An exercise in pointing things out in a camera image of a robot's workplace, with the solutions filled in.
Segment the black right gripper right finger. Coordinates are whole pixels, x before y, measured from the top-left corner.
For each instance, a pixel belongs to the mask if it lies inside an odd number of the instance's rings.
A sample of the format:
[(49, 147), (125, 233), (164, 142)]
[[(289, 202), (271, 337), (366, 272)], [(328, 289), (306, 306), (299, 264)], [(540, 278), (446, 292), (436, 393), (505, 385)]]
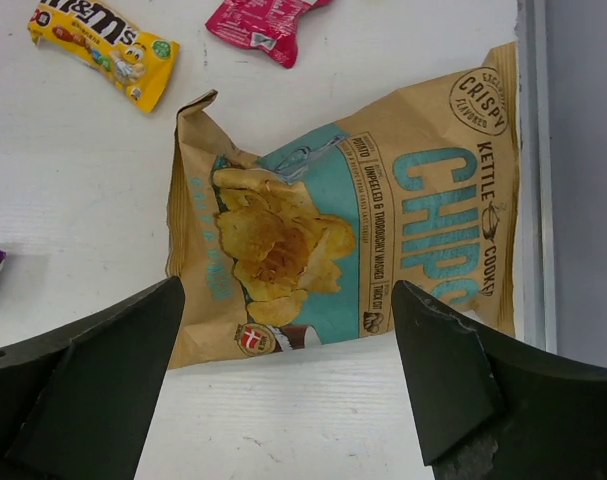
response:
[(607, 479), (607, 368), (537, 349), (396, 283), (395, 334), (438, 479)]

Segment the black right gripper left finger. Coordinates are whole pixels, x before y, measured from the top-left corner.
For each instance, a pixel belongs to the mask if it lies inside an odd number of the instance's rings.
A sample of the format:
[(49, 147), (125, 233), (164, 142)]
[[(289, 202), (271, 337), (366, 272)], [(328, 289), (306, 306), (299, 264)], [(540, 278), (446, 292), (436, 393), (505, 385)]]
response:
[(170, 277), (0, 347), (0, 479), (133, 478), (184, 302)]

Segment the brown kettle chips bag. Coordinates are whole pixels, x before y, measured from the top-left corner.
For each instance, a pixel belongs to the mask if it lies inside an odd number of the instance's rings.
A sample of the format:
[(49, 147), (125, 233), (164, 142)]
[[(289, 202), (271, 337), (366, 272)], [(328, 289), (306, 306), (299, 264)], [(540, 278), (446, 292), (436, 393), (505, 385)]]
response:
[(390, 332), (410, 282), (514, 331), (516, 47), (403, 87), (265, 156), (177, 115), (167, 272), (185, 291), (173, 369)]

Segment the yellow m&m's candy packet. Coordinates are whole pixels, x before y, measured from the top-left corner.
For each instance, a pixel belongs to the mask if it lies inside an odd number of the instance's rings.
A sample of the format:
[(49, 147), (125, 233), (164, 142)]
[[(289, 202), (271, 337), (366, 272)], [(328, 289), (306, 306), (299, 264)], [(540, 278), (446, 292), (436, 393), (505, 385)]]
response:
[(34, 44), (49, 42), (99, 72), (145, 114), (164, 94), (180, 52), (103, 1), (41, 1), (28, 31)]

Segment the pink snack packet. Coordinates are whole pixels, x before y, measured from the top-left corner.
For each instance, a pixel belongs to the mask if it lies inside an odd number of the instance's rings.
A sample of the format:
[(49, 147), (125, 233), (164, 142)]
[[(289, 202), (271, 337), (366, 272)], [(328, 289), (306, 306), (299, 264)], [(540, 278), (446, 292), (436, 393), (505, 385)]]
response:
[(205, 27), (229, 45), (261, 51), (281, 67), (291, 69), (298, 57), (299, 18), (330, 3), (330, 0), (223, 1)]

